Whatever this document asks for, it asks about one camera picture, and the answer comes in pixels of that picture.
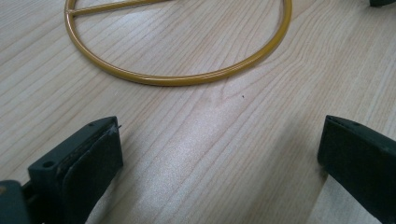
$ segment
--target wooden table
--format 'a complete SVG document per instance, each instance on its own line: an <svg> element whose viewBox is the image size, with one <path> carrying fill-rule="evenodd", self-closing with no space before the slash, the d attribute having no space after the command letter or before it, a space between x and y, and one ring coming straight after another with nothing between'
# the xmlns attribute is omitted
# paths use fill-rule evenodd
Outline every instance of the wooden table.
<svg viewBox="0 0 396 224"><path fill-rule="evenodd" d="M86 60L64 28L64 1L1 1L0 179L27 182L29 164L86 123L117 116L125 164L89 223L378 223L316 156L326 115L396 138L396 5L293 4L289 32L265 61L163 88ZM181 76L245 59L275 32L281 8L174 0L77 22L105 60Z"/></svg>

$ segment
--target light wooden surface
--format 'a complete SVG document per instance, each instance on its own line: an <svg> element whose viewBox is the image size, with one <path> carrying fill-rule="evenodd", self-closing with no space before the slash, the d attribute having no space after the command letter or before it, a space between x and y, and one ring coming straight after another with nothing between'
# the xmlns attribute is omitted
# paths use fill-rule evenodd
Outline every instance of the light wooden surface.
<svg viewBox="0 0 396 224"><path fill-rule="evenodd" d="M106 0L80 0L78 7ZM377 223L316 155L326 115L396 139L396 5L294 0L279 48L207 85L150 87L97 69L64 29L64 1L0 2L0 179L84 124L117 116L125 166L89 223ZM78 18L98 55L175 76L246 58L280 0L174 0Z"/></svg>

